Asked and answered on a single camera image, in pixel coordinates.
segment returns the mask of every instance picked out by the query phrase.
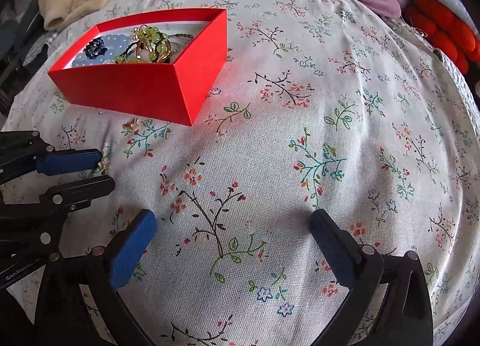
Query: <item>open box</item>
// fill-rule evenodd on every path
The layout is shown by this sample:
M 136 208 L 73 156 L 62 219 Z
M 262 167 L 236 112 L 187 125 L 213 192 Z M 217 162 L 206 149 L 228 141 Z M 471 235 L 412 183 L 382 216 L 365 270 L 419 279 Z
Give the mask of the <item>open box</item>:
M 193 125 L 227 58 L 225 9 L 157 10 L 97 24 L 52 66 L 49 76 L 78 105 Z M 89 41 L 121 28 L 165 22 L 203 22 L 171 63 L 122 63 L 71 67 Z

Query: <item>screw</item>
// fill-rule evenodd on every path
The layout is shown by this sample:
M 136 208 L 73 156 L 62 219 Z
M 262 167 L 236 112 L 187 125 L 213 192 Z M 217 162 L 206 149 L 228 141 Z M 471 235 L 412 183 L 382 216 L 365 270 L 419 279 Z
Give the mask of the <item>screw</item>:
M 54 202 L 55 204 L 58 205 L 58 204 L 61 204 L 61 203 L 62 203 L 63 198 L 62 198 L 61 195 L 56 194 L 55 196 L 53 196 L 53 199 L 52 199 L 52 200 L 53 200 L 53 202 Z
M 58 254 L 57 252 L 51 253 L 49 256 L 49 260 L 52 262 L 55 262 L 59 258 L 60 258 L 60 254 Z
M 375 249 L 371 247 L 371 245 L 364 245 L 361 250 L 367 255 L 373 255 L 373 253 L 375 253 Z
M 51 237 L 48 232 L 43 232 L 42 235 L 40 235 L 40 242 L 42 242 L 44 245 L 49 244 L 50 241 L 51 241 Z
M 102 255 L 104 251 L 105 251 L 105 247 L 103 247 L 103 246 L 95 246 L 95 247 L 92 249 L 91 254 L 92 254 L 92 255 L 95 255 L 96 257 L 98 257 L 99 255 Z
M 418 259 L 418 254 L 416 252 L 413 252 L 413 251 L 409 251 L 408 253 L 406 253 L 406 255 L 412 260 L 412 261 L 416 261 Z

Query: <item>branch print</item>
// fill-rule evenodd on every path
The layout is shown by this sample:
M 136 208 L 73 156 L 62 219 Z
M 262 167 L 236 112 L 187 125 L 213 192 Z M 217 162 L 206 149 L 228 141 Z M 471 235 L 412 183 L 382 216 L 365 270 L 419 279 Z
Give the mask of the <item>branch print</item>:
M 251 112 L 248 110 L 248 107 L 250 106 L 250 103 L 248 103 L 243 109 L 240 109 L 240 105 L 238 102 L 236 101 L 232 101 L 230 103 L 229 106 L 224 106 L 223 107 L 223 110 L 225 112 L 227 112 L 227 116 L 224 117 L 224 118 L 216 118 L 217 115 L 208 115 L 207 117 L 207 120 L 205 120 L 205 123 L 207 123 L 208 125 L 210 125 L 210 123 L 212 122 L 218 122 L 218 126 L 217 126 L 217 129 L 215 130 L 215 132 L 221 136 L 221 135 L 224 135 L 226 133 L 226 131 L 221 131 L 221 127 L 222 125 L 225 123 L 225 122 L 230 122 L 232 123 L 233 122 L 233 118 L 239 114 L 242 114 L 242 116 L 244 117 L 244 119 L 246 120 L 250 120 L 251 118 Z
M 289 148 L 292 148 L 295 152 L 301 150 L 309 161 L 298 160 L 293 168 L 303 174 L 300 186 L 311 192 L 310 196 L 305 196 L 304 202 L 310 199 L 313 202 L 312 207 L 318 209 L 320 207 L 320 196 L 323 194 L 321 186 L 323 177 L 328 176 L 333 180 L 341 181 L 345 174 L 340 169 L 340 164 L 347 159 L 338 157 L 337 150 L 328 143 L 323 143 L 321 155 L 312 152 L 309 149 L 310 136 L 307 128 L 304 128 L 303 135 L 299 139 L 290 140 Z
M 362 27 L 362 32 L 366 37 L 369 37 L 373 43 L 376 43 L 380 46 L 381 52 L 388 52 L 392 59 L 399 60 L 402 59 L 403 55 L 402 52 L 399 50 L 393 50 L 393 48 L 390 48 L 390 43 L 395 45 L 395 42 L 390 38 L 389 35 L 385 34 L 383 37 L 378 37 L 377 36 L 377 30 L 372 27 L 372 28 L 364 28 Z
M 400 170 L 395 163 L 397 160 L 393 155 L 389 155 L 388 157 L 384 154 L 384 149 L 380 147 L 380 154 L 379 160 L 383 162 L 382 170 L 384 171 L 391 171 L 394 174 L 397 174 L 400 183 L 397 185 L 397 194 L 408 201 L 409 196 L 412 197 L 415 191 L 415 188 L 410 182 L 407 181 L 407 177 L 410 175 L 410 172 L 405 169 L 405 167 Z
M 212 345 L 219 345 L 219 341 L 222 342 L 228 342 L 229 340 L 226 338 L 225 332 L 227 330 L 227 327 L 232 325 L 232 318 L 233 315 L 230 315 L 226 320 L 218 321 L 217 326 L 218 329 L 216 331 L 206 331 L 207 335 L 200 337 L 200 336 L 195 336 L 192 333 L 190 333 L 188 328 L 185 328 L 185 330 L 181 330 L 181 328 L 174 323 L 170 322 L 172 326 L 172 333 L 170 335 L 170 339 L 172 342 L 175 342 L 175 339 L 177 336 L 181 336 L 185 339 L 188 339 L 189 341 L 186 343 L 187 346 L 196 346 L 197 343 L 200 345 L 205 345 L 205 346 L 212 346 Z M 168 335 L 163 334 L 163 338 L 169 337 Z M 230 346 L 232 343 L 223 343 L 224 345 Z
M 422 138 L 421 135 L 418 136 L 418 138 L 412 139 L 411 137 L 406 137 L 405 138 L 410 144 L 413 146 L 414 150 L 413 152 L 417 154 L 417 166 L 418 170 L 422 170 L 422 165 L 425 166 L 430 174 L 430 179 L 431 181 L 436 184 L 434 174 L 439 173 L 440 171 L 438 170 L 437 166 L 438 164 L 434 161 L 428 161 L 427 162 L 427 157 L 424 154 L 424 146 L 425 146 L 425 139 Z
M 352 103 L 349 105 L 348 101 L 340 101 L 338 100 L 338 103 L 340 104 L 340 107 L 342 110 L 335 108 L 334 113 L 335 113 L 335 118 L 332 118 L 330 116 L 323 116 L 323 120 L 325 123 L 330 124 L 330 125 L 335 125 L 335 131 L 338 131 L 338 122 L 341 121 L 346 129 L 350 129 L 350 123 L 352 122 L 352 116 L 349 116 L 348 114 L 354 115 L 355 112 L 353 112 L 351 107 L 355 106 L 355 103 Z
M 58 112 L 61 113 L 65 110 L 64 102 L 66 101 L 66 98 L 59 91 L 56 91 L 54 96 L 56 101 L 50 105 L 50 112 L 53 112 L 54 114 L 57 114 Z
M 438 247 L 445 251 L 443 248 L 443 244 L 445 242 L 448 242 L 448 251 L 453 245 L 453 238 L 454 238 L 454 227 L 457 225 L 453 218 L 451 220 L 447 220 L 443 216 L 442 212 L 442 203 L 440 203 L 440 206 L 438 207 L 438 212 L 439 215 L 438 217 L 429 217 L 430 220 L 430 229 L 428 232 L 435 232 L 435 240 L 438 243 Z
M 378 113 L 385 117 L 385 113 L 383 113 L 383 111 L 380 109 L 380 105 L 383 105 L 383 99 L 378 95 L 378 92 L 373 95 L 368 91 L 368 89 L 363 89 L 363 93 L 360 91 L 360 89 L 357 89 L 357 94 L 361 95 L 365 100 L 363 104 L 367 107 L 367 113 L 370 116 L 374 112 L 371 109 L 373 107 Z
M 340 62 L 339 59 L 335 58 L 328 58 L 328 61 L 341 65 L 337 67 L 337 71 L 340 74 L 346 74 L 347 70 L 349 70 L 351 74 L 360 73 L 366 81 L 371 81 L 371 78 L 368 76 L 370 74 L 370 69 L 363 67 L 360 62 L 353 57 L 350 51 L 343 51 L 343 62 Z
M 237 28 L 240 32 L 242 31 L 245 32 L 245 37 L 250 37 L 255 33 L 258 33 L 260 35 L 260 39 L 253 42 L 254 47 L 256 47 L 258 43 L 262 43 L 262 42 L 272 43 L 275 46 L 275 49 L 273 50 L 273 54 L 278 58 L 282 58 L 282 56 L 277 52 L 279 50 L 283 52 L 299 51 L 298 46 L 294 46 L 292 45 L 292 43 L 288 43 L 288 45 L 287 43 L 278 43 L 277 35 L 282 34 L 283 30 L 281 30 L 278 27 L 275 27 L 273 30 L 269 28 L 265 28 L 265 30 L 263 31 L 261 29 L 260 24 L 261 24 L 260 21 L 256 21 L 251 24 L 251 27 L 245 27 L 239 22 L 237 22 Z
M 325 36 L 331 36 L 328 28 L 330 28 L 332 24 L 332 18 L 332 16 L 322 15 L 318 21 L 315 21 L 315 24 L 310 24 L 305 21 L 300 22 L 300 24 L 303 24 L 303 28 L 310 32 L 313 37 L 317 38 L 320 43 L 325 43 L 323 38 Z
M 186 206 L 183 207 L 183 196 L 186 196 L 188 200 L 190 200 L 190 203 L 194 205 L 197 212 L 199 212 L 193 213 L 191 215 L 192 218 L 197 220 L 202 218 L 205 220 L 206 226 L 200 228 L 195 227 L 195 231 L 192 233 L 191 237 L 193 238 L 194 242 L 197 241 L 198 237 L 204 237 L 208 241 L 213 240 L 215 242 L 215 246 L 218 251 L 218 257 L 213 261 L 209 274 L 210 276 L 214 276 L 220 284 L 225 284 L 227 282 L 224 274 L 215 272 L 215 268 L 220 261 L 224 259 L 230 259 L 233 264 L 242 264 L 244 261 L 242 258 L 245 258 L 246 256 L 261 260 L 263 257 L 263 247 L 266 245 L 266 242 L 263 240 L 257 241 L 255 239 L 255 234 L 250 234 L 249 240 L 247 240 L 247 242 L 243 245 L 241 245 L 236 236 L 233 236 L 226 246 L 222 242 L 220 231 L 227 230 L 227 226 L 222 221 L 222 217 L 226 213 L 230 212 L 230 207 L 232 205 L 238 204 L 240 201 L 244 201 L 246 199 L 246 196 L 242 192 L 238 191 L 238 186 L 239 184 L 237 181 L 233 182 L 232 185 L 227 188 L 227 194 L 225 198 L 217 196 L 217 194 L 213 191 L 210 192 L 210 196 L 215 197 L 214 203 L 218 203 L 216 210 L 202 205 L 194 190 L 191 193 L 181 190 L 178 194 L 177 200 L 175 201 L 175 203 L 178 202 L 178 204 L 182 204 L 182 207 L 179 210 L 179 212 L 182 212 L 186 208 Z M 191 240 L 187 238 L 184 240 L 184 243 L 188 244 L 190 241 Z M 182 247 L 180 244 L 177 244 L 176 247 L 176 256 L 178 257 L 181 254 Z
M 273 96 L 277 96 L 282 99 L 284 96 L 286 97 L 286 101 L 282 106 L 288 107 L 293 109 L 296 106 L 308 107 L 308 103 L 310 100 L 308 97 L 311 94 L 302 94 L 302 90 L 305 89 L 306 91 L 313 91 L 315 89 L 311 88 L 310 84 L 308 86 L 292 84 L 291 81 L 288 81 L 288 77 L 290 76 L 290 70 L 286 72 L 282 72 L 282 78 L 278 77 L 276 81 L 269 79 L 266 75 L 260 75 L 259 73 L 255 72 L 255 83 L 258 83 L 258 79 L 263 79 L 267 82 L 264 89 L 260 90 L 261 99 L 267 102 L 270 102 L 269 99 Z
M 412 93 L 413 95 L 413 98 L 417 101 L 420 101 L 421 100 L 421 97 L 420 97 L 420 94 L 418 93 L 417 89 L 415 89 L 412 85 L 410 85 L 410 82 L 409 80 L 406 78 L 406 76 L 404 75 L 403 77 L 401 77 L 400 75 L 398 74 L 395 74 L 395 79 L 397 81 L 401 81 L 402 82 L 402 87 L 403 89 L 406 91 L 406 93 L 408 95 L 410 95 L 410 93 Z
M 153 148 L 150 148 L 150 143 L 153 139 L 163 138 L 166 139 L 167 135 L 171 132 L 169 125 L 167 123 L 164 126 L 155 128 L 154 122 L 151 118 L 146 118 L 143 121 L 139 121 L 138 118 L 134 118 L 132 121 L 129 121 L 126 124 L 123 124 L 123 135 L 129 137 L 127 144 L 129 147 L 124 150 L 124 154 L 128 158 L 133 154 L 133 148 L 135 146 L 144 148 L 144 157 L 153 157 Z
M 289 10 L 295 17 L 305 17 L 308 10 L 306 7 L 296 5 L 295 0 L 290 0 L 288 3 L 276 1 L 275 4 L 280 5 L 280 11 L 286 13 Z
M 60 147 L 62 150 L 71 150 L 72 145 L 76 145 L 79 142 L 85 143 L 85 131 L 83 133 L 77 131 L 78 122 L 81 118 L 82 115 L 78 116 L 75 125 L 70 126 L 70 128 L 62 126 L 62 132 L 57 135 L 57 138 L 61 141 Z

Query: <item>orange cushion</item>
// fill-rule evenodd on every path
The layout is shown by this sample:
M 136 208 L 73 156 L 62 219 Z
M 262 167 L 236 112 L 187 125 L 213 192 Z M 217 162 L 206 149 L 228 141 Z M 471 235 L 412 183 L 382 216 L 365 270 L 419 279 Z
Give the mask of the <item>orange cushion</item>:
M 457 61 L 455 62 L 455 66 L 460 70 L 460 72 L 465 75 L 467 72 L 469 72 L 469 63 L 467 62 L 467 59 L 465 58 L 465 54 L 463 53 L 462 50 L 458 49 L 458 57 Z
M 472 30 L 458 17 L 455 17 L 447 32 L 452 40 L 465 52 L 471 52 L 475 49 L 476 42 Z
M 442 50 L 445 55 L 447 55 L 452 62 L 457 61 L 458 52 L 455 43 L 448 37 L 447 34 L 442 32 L 440 29 L 429 39 L 431 45 Z
M 447 30 L 455 15 L 437 0 L 414 0 L 418 8 L 429 16 L 440 28 Z
M 480 63 L 480 40 L 475 39 L 475 49 L 471 52 L 466 52 L 465 55 L 474 63 Z

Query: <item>floral bedsheet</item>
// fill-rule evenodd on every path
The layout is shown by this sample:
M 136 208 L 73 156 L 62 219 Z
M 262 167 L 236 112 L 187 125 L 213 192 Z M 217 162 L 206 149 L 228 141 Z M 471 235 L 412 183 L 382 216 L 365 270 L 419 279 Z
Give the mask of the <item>floral bedsheet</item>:
M 229 56 L 191 128 L 71 105 L 46 74 L 98 22 L 198 6 L 228 9 Z M 157 345 L 309 345 L 347 294 L 309 234 L 317 208 L 380 253 L 419 254 L 435 345 L 461 319 L 479 274 L 480 119 L 463 77 L 405 24 L 392 29 L 356 0 L 111 0 L 51 49 L 4 130 L 104 159 L 93 172 L 29 174 L 4 197 L 114 177 L 110 196 L 69 216 L 65 256 L 154 211 L 158 233 L 120 294 Z M 30 318 L 40 278 L 10 288 Z

